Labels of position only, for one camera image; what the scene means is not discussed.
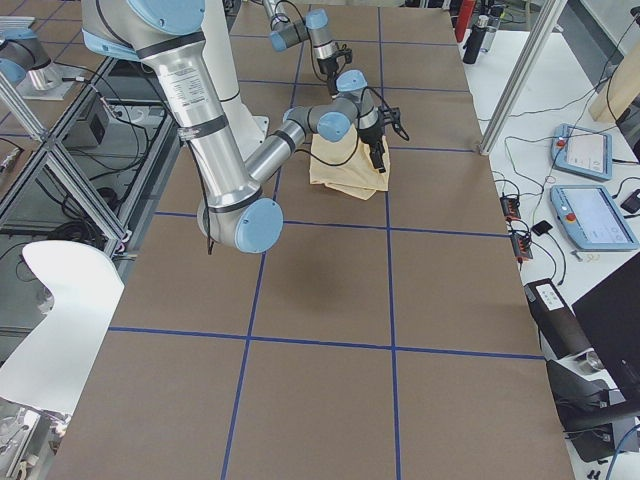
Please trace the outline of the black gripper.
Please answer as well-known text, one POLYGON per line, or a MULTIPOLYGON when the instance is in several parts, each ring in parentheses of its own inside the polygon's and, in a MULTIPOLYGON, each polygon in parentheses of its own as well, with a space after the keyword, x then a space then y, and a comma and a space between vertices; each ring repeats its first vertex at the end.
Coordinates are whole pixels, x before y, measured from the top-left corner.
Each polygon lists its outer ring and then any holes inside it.
POLYGON ((360 140, 369 146, 370 148, 370 160, 372 166, 379 173, 384 174, 387 172, 386 166, 386 147, 383 143, 384 128, 379 124, 374 124, 367 128, 359 129, 360 140))
POLYGON ((340 74, 340 65, 338 57, 332 55, 330 57, 317 60, 320 72, 326 77, 327 88, 332 99, 338 95, 336 80, 340 74))

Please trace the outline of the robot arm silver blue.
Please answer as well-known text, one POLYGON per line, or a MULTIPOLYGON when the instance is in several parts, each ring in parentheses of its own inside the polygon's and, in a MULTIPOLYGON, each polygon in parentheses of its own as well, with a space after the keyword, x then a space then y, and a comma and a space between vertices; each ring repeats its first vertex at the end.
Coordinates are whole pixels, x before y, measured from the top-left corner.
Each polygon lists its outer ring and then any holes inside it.
POLYGON ((219 1, 85 1, 82 32, 89 50, 155 72, 198 165, 198 221, 210 242, 244 253, 274 245, 283 213, 262 187, 311 134, 337 142, 355 130, 383 167, 383 130, 399 112, 358 70, 332 76, 329 104, 292 108, 274 131, 258 124, 239 95, 219 1))
POLYGON ((334 38, 324 9, 310 10, 305 16, 291 1, 259 1, 270 22, 272 47, 282 52, 304 42, 310 45, 311 66, 315 77, 335 98, 337 80, 352 62, 352 50, 334 38))

